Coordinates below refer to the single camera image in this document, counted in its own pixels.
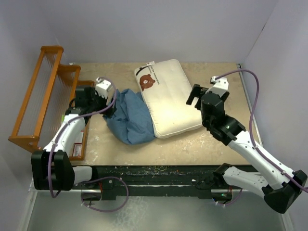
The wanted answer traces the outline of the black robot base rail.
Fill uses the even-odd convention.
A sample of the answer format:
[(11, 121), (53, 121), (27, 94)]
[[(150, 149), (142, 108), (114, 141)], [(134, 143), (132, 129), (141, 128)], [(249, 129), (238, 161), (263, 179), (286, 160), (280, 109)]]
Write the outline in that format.
[(235, 198), (237, 187), (216, 182), (218, 166), (93, 166), (90, 184), (74, 185), (114, 200), (117, 196), (197, 197), (223, 204)]

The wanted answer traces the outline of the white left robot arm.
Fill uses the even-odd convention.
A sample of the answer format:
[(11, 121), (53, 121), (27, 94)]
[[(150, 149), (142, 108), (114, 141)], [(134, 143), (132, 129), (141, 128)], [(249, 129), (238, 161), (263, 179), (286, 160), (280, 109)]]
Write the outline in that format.
[(109, 100), (108, 94), (115, 89), (114, 84), (106, 79), (94, 86), (76, 87), (75, 96), (69, 102), (59, 130), (41, 151), (34, 151), (31, 155), (35, 189), (48, 190), (52, 197), (56, 197), (54, 191), (69, 191), (79, 183), (89, 189), (97, 187), (99, 177), (92, 172), (92, 167), (73, 167), (69, 154), (93, 115), (113, 115), (116, 110), (116, 96)]

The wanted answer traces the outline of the white pillow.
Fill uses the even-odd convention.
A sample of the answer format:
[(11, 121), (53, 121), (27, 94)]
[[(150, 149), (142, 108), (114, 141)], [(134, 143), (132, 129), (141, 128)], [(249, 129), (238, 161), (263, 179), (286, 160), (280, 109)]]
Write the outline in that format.
[(153, 122), (154, 134), (166, 139), (202, 126), (201, 115), (186, 101), (192, 86), (176, 59), (134, 70)]

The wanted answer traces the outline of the blue pillowcase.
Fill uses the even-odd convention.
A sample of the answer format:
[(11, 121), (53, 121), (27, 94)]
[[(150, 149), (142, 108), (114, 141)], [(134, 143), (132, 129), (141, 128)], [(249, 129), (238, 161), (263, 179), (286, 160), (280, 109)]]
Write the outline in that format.
[(155, 139), (152, 118), (140, 92), (116, 90), (116, 111), (104, 117), (108, 128), (120, 141), (128, 145), (151, 142)]

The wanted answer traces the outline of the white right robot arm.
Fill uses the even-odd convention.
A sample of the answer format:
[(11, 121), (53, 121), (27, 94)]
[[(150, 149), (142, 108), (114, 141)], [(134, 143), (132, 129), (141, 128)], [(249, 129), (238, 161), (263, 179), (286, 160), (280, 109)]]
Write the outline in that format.
[(201, 112), (202, 125), (217, 141), (244, 157), (257, 174), (222, 164), (214, 172), (214, 183), (219, 188), (228, 185), (248, 190), (264, 199), (274, 211), (284, 214), (304, 191), (308, 179), (302, 170), (294, 171), (274, 158), (260, 146), (245, 126), (226, 114), (224, 103), (229, 96), (226, 89), (203, 88), (195, 84), (186, 102), (198, 101), (195, 108)]

